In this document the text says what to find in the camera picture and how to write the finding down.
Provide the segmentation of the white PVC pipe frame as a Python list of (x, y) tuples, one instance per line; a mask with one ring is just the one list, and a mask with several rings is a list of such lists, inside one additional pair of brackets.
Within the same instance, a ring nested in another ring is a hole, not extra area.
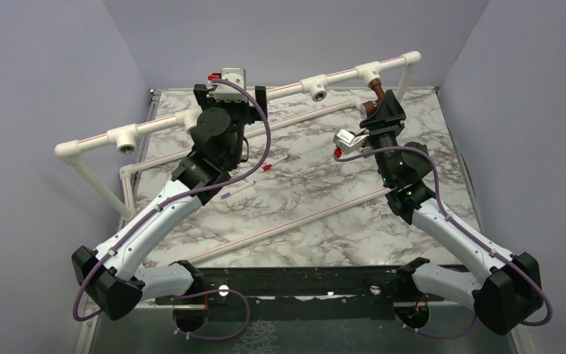
[[(277, 100), (294, 94), (306, 94), (313, 101), (320, 102), (326, 98), (326, 89), (328, 86), (356, 79), (363, 80), (368, 85), (377, 84), (380, 81), (380, 72), (387, 69), (403, 67), (404, 72), (396, 90), (396, 97), (400, 99), (403, 97), (405, 89), (408, 87), (410, 76), (415, 72), (420, 60), (421, 54), (417, 51), (412, 51), (396, 58), (360, 64), (353, 69), (347, 69), (341, 72), (315, 75), (300, 80), (297, 83), (268, 89), (266, 92), (266, 100), (270, 102), (271, 100)], [(129, 221), (136, 214), (133, 188), (128, 185), (131, 181), (131, 176), (141, 170), (150, 169), (185, 157), (188, 151), (182, 150), (178, 153), (162, 156), (159, 159), (151, 159), (123, 167), (120, 170), (124, 194), (122, 200), (110, 191), (94, 171), (88, 168), (82, 160), (82, 155), (87, 151), (108, 145), (116, 145), (118, 148), (127, 148), (127, 151), (131, 152), (136, 148), (136, 140), (149, 134), (178, 126), (193, 128), (201, 112), (201, 108), (189, 108), (178, 111), (168, 117), (154, 119), (149, 122), (124, 125), (84, 140), (62, 142), (55, 146), (54, 152), (59, 159), (70, 165), (76, 173), (93, 187), (121, 215), (124, 221)]]

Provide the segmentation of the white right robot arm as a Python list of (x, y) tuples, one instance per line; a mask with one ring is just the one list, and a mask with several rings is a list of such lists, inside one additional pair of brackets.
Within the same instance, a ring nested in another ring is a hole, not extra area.
[(505, 335), (517, 325), (531, 325), (528, 317), (545, 308), (549, 323), (552, 307), (542, 291), (537, 260), (529, 253), (515, 254), (464, 223), (441, 200), (439, 188), (423, 179), (437, 177), (436, 164), (425, 145), (401, 146), (397, 136), (404, 128), (405, 111), (387, 90), (363, 105), (367, 146), (374, 155), (391, 211), (406, 223), (429, 234), (456, 256), (467, 272), (452, 271), (419, 258), (399, 270), (396, 292), (406, 300), (433, 294), (470, 309), (493, 333)]

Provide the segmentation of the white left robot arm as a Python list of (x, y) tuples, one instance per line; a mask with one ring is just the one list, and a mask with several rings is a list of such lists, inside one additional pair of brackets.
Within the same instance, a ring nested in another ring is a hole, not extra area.
[[(201, 108), (190, 131), (193, 146), (158, 195), (127, 225), (95, 249), (78, 248), (71, 256), (80, 285), (72, 307), (78, 322), (101, 313), (117, 320), (141, 301), (178, 296), (194, 302), (201, 296), (198, 270), (185, 260), (145, 270), (148, 254), (182, 221), (207, 205), (219, 191), (255, 173), (270, 152), (267, 89), (254, 93), (227, 80), (214, 87), (197, 84), (193, 93)], [(245, 126), (262, 122), (266, 143), (260, 160), (235, 178), (244, 162)]]

